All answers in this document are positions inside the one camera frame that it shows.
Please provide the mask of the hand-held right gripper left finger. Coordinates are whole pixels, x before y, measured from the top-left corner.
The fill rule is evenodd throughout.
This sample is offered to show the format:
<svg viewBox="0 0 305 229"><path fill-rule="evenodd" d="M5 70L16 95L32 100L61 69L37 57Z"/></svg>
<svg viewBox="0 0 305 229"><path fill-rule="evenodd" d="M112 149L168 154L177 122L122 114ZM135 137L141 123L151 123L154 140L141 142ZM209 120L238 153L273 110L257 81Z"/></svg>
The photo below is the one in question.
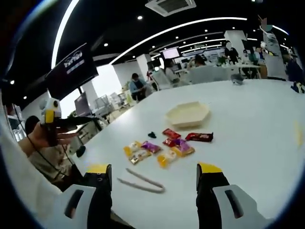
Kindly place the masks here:
<svg viewBox="0 0 305 229"><path fill-rule="evenodd" d="M52 229L101 229L110 224L112 166L93 165L83 178L55 200Z"/></svg>

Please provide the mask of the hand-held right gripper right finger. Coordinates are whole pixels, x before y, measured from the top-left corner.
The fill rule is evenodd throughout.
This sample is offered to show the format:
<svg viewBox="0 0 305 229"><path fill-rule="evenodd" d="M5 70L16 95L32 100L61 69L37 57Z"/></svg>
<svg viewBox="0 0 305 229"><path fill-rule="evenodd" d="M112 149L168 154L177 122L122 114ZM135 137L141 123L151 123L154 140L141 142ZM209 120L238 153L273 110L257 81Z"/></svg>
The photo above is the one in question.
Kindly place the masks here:
<svg viewBox="0 0 305 229"><path fill-rule="evenodd" d="M196 206L201 229L265 229L272 223L258 212L256 201L222 170L200 162L196 167Z"/></svg>

